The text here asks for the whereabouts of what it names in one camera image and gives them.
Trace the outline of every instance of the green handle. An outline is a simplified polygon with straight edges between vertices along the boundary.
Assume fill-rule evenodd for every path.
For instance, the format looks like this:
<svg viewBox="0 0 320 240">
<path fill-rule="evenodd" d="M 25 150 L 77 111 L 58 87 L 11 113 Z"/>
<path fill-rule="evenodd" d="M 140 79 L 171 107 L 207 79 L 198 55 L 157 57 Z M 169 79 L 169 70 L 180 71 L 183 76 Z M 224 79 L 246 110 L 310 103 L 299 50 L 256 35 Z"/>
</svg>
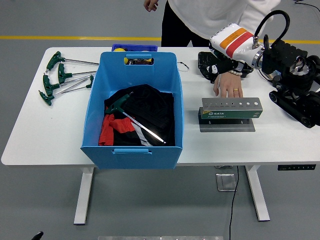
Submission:
<svg viewBox="0 0 320 240">
<path fill-rule="evenodd" d="M 39 90 L 39 94 L 41 98 L 45 101 L 46 104 L 51 106 L 51 100 L 55 98 L 55 96 L 46 96 L 42 91 Z"/>
<path fill-rule="evenodd" d="M 90 76 L 90 84 L 88 84 L 87 86 L 85 86 L 87 89 L 90 89 L 91 87 L 92 87 L 92 82 L 93 82 L 93 80 L 94 80 L 94 76 Z"/>
<path fill-rule="evenodd" d="M 58 80 L 59 84 L 63 84 L 67 78 L 71 78 L 72 73 L 65 73 L 65 66 L 63 63 L 60 63 L 58 66 Z"/>
<path fill-rule="evenodd" d="M 115 111 L 119 111 L 120 113 L 123 113 L 124 110 L 121 108 L 122 104 L 127 101 L 127 99 L 130 98 L 129 94 L 124 95 L 123 97 L 119 98 L 117 101 L 115 101 L 111 106 L 104 111 L 105 114 L 113 114 Z"/>
<path fill-rule="evenodd" d="M 54 68 L 54 66 L 58 63 L 58 62 L 65 62 L 66 59 L 64 57 L 61 57 L 61 52 L 57 51 L 52 58 L 50 59 L 48 65 L 46 66 L 47 70 L 51 70 Z"/>
<path fill-rule="evenodd" d="M 43 75 L 43 86 L 46 94 L 50 97 L 53 95 L 54 90 L 60 88 L 58 83 L 50 84 L 50 79 L 48 75 Z"/>
</svg>

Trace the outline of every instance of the blue plastic bin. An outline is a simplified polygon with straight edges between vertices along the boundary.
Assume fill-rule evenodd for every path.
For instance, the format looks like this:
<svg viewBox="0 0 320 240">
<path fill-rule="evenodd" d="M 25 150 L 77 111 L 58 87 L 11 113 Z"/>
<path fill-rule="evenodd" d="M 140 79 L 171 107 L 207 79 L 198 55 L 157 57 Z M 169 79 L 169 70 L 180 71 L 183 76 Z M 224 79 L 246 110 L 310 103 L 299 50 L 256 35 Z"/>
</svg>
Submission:
<svg viewBox="0 0 320 240">
<path fill-rule="evenodd" d="M 113 52 L 115 49 L 118 49 L 118 48 L 127 49 L 127 51 L 133 51 L 133 52 L 158 51 L 158 46 L 156 45 L 134 45 L 134 44 L 113 44 L 111 51 Z"/>
<path fill-rule="evenodd" d="M 154 59 L 125 65 L 124 58 Z M 175 146 L 99 146 L 104 100 L 116 91 L 149 84 L 174 97 Z M 172 52 L 104 52 L 88 102 L 81 150 L 99 169 L 174 169 L 183 149 L 184 110 L 177 57 Z"/>
</svg>

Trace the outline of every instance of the human hand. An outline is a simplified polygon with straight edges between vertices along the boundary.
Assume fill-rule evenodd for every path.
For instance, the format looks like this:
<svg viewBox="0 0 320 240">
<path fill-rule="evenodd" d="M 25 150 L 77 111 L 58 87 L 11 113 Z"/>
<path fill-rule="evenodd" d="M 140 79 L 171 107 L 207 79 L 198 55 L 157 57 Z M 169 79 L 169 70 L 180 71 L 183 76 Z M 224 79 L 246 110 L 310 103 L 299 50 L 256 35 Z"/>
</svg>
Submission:
<svg viewBox="0 0 320 240">
<path fill-rule="evenodd" d="M 221 91 L 221 98 L 243 98 L 243 92 L 241 88 L 240 76 L 234 75 L 230 72 L 220 74 L 214 81 L 213 91 L 216 96 L 219 95 L 219 89 Z"/>
<path fill-rule="evenodd" d="M 159 0 L 144 0 L 143 6 L 148 12 L 155 11 L 157 10 L 158 1 Z"/>
</svg>

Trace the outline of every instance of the person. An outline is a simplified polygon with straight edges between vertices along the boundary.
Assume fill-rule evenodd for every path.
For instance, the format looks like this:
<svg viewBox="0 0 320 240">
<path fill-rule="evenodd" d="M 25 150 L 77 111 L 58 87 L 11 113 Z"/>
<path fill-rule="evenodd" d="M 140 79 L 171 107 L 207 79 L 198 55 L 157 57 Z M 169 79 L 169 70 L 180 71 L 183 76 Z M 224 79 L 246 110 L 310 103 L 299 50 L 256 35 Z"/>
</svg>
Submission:
<svg viewBox="0 0 320 240">
<path fill-rule="evenodd" d="M 193 47 L 208 47 L 210 37 L 230 23 L 254 34 L 262 19 L 280 1 L 168 0 L 162 20 L 161 46 L 186 47 L 191 41 Z M 143 6 L 148 12 L 156 11 L 158 2 L 145 0 Z M 213 91 L 222 98 L 242 98 L 241 77 L 230 72 L 220 74 Z"/>
</svg>

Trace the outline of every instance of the metal plate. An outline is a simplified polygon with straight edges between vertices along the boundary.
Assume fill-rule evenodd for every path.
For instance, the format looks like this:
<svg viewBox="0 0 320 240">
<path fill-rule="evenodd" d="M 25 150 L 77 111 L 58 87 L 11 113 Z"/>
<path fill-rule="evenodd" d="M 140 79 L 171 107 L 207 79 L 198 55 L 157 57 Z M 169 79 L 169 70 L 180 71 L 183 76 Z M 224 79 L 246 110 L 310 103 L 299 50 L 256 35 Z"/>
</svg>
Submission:
<svg viewBox="0 0 320 240">
<path fill-rule="evenodd" d="M 262 111 L 258 97 L 212 97 L 202 98 L 204 111 L 232 110 L 232 111 Z"/>
<path fill-rule="evenodd" d="M 234 174 L 217 173 L 216 184 L 220 192 L 234 192 L 236 190 L 236 179 Z"/>
<path fill-rule="evenodd" d="M 222 236 L 99 236 L 98 240 L 224 240 Z"/>
</svg>

